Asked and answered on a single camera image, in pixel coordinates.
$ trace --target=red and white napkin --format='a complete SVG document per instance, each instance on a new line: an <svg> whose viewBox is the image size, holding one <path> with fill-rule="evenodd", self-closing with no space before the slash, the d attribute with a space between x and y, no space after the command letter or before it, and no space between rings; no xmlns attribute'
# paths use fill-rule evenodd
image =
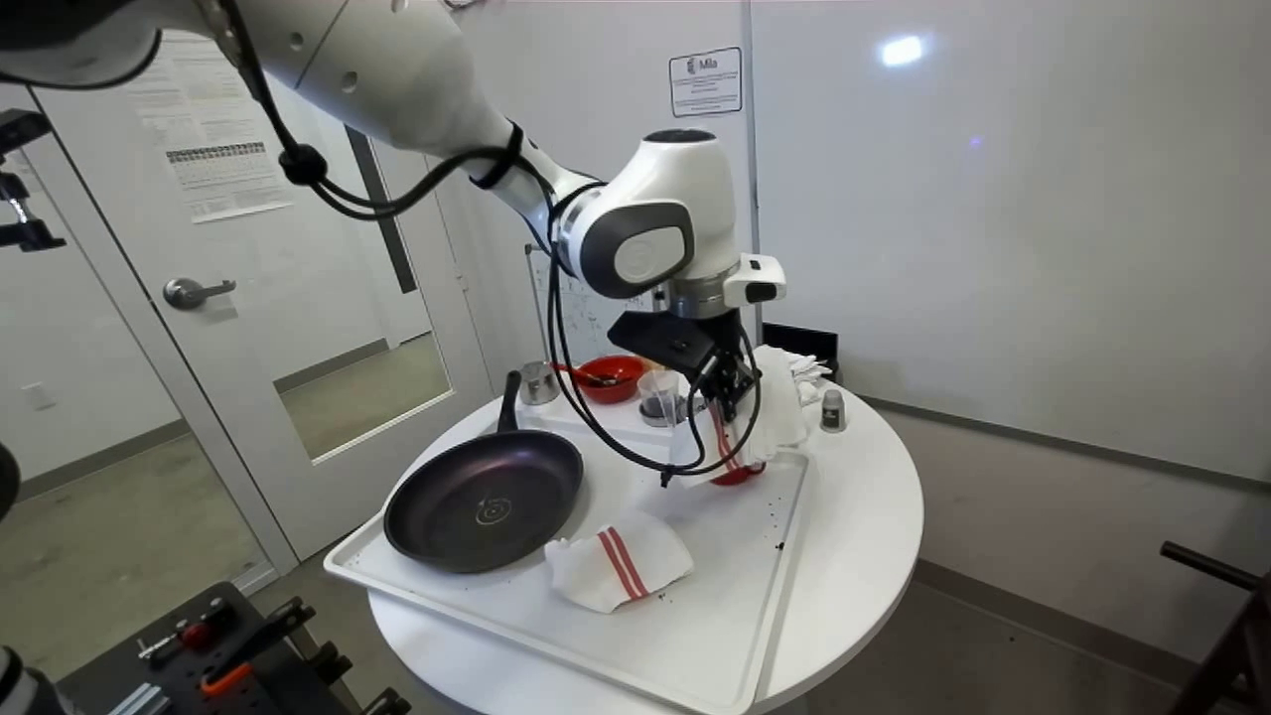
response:
<svg viewBox="0 0 1271 715"><path fill-rule="evenodd" d="M633 514L614 528L543 543L551 587L587 608L618 614L690 573L690 553L655 516Z"/></svg>

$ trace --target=door handle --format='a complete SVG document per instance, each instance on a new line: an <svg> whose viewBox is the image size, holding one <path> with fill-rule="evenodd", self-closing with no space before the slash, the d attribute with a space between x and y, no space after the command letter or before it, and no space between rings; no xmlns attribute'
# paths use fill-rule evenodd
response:
<svg viewBox="0 0 1271 715"><path fill-rule="evenodd" d="M232 296L238 283L199 288L197 279L170 279L165 283L165 304L175 312L204 312L208 298Z"/></svg>

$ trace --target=gray floor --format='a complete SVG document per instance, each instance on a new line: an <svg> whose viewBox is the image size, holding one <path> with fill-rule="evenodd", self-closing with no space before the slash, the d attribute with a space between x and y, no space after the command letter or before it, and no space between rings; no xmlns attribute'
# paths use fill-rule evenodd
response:
<svg viewBox="0 0 1271 715"><path fill-rule="evenodd" d="M281 386L281 400L305 444L326 452L443 390L437 349L416 340L312 371ZM38 481L44 484L0 525L0 643L52 679L260 566L238 508L186 428Z"/></svg>
<svg viewBox="0 0 1271 715"><path fill-rule="evenodd" d="M288 595L312 602L314 636L359 664L345 679L359 704L396 689L423 715L464 710L396 664L366 595L324 578L320 562L272 584L260 606ZM860 664L783 715L1163 715L1172 700L1176 689L922 587Z"/></svg>

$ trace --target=black frying pan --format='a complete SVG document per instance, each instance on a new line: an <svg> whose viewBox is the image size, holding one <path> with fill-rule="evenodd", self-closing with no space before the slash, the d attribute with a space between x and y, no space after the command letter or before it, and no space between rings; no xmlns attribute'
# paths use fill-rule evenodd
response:
<svg viewBox="0 0 1271 715"><path fill-rule="evenodd" d="M584 489L584 459L558 434L516 428L522 374L509 374L502 427L464 443L392 494L385 537L443 573L492 573L549 543Z"/></svg>

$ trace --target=wall sign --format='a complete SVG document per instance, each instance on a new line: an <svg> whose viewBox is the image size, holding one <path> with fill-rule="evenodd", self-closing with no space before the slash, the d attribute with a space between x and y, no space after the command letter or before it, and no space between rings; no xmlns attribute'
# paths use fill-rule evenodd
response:
<svg viewBox="0 0 1271 715"><path fill-rule="evenodd" d="M673 117L739 117L742 113L742 50L673 55Z"/></svg>

